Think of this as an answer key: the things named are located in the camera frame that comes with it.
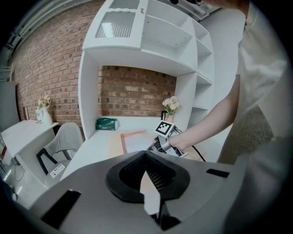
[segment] green box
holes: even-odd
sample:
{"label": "green box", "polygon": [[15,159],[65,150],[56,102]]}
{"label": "green box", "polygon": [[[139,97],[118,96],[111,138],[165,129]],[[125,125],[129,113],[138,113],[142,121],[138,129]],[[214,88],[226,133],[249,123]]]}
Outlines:
{"label": "green box", "polygon": [[118,120],[111,118],[100,118],[96,122],[96,130],[115,131],[118,128]]}

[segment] cable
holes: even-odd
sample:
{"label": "cable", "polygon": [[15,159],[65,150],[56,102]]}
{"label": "cable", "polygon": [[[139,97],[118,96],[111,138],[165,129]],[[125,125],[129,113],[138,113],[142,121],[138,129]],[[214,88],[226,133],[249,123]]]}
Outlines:
{"label": "cable", "polygon": [[196,149],[196,147],[194,147],[194,145],[192,145],[192,147],[195,149],[195,151],[198,153],[198,155],[201,157],[201,159],[205,162],[205,159],[202,157],[202,155],[201,155],[200,152]]}
{"label": "cable", "polygon": [[24,176],[25,169],[23,168],[23,174],[22,174],[22,177],[21,177],[19,180],[17,180],[17,179],[16,179],[16,164],[14,164],[14,165],[15,165],[15,169],[14,169],[14,179],[16,180],[16,182],[19,182],[19,181],[22,180],[22,178],[23,178],[23,176]]}

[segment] white desk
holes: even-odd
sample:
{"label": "white desk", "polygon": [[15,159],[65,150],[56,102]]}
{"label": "white desk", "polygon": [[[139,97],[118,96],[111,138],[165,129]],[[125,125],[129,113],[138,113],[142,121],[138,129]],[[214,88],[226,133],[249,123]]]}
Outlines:
{"label": "white desk", "polygon": [[[153,131],[158,125],[160,118],[118,117],[118,120],[121,127],[116,131],[117,133],[125,132],[125,130],[136,131],[146,129],[149,134],[154,134]],[[69,163],[61,179],[64,179],[81,167],[109,159],[109,145],[111,144],[111,134],[113,132],[99,130],[86,140]],[[157,213],[160,195],[146,173],[141,181],[141,193],[145,195],[145,210],[147,213]]]}
{"label": "white desk", "polygon": [[3,161],[10,164],[11,159],[16,157],[24,169],[30,170],[43,183],[46,175],[36,154],[55,137],[52,128],[56,125],[58,123],[46,125],[35,120],[24,120],[3,131],[1,135],[7,147]]}

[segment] person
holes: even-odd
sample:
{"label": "person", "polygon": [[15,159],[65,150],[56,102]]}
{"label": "person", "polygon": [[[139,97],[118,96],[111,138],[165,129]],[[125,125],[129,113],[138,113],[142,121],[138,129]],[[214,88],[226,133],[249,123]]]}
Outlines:
{"label": "person", "polygon": [[206,3],[238,9],[246,15],[236,78],[228,95],[199,124],[171,137],[169,143],[184,151],[233,124],[218,162],[234,164],[239,155],[253,152],[274,137],[260,102],[290,65],[269,21],[252,2],[206,0]]}

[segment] power strip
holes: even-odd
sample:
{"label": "power strip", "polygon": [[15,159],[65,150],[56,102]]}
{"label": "power strip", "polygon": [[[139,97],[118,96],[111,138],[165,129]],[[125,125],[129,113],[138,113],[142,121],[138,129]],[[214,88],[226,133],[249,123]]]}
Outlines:
{"label": "power strip", "polygon": [[52,178],[55,178],[61,171],[65,169],[65,166],[61,163],[53,171],[50,172]]}

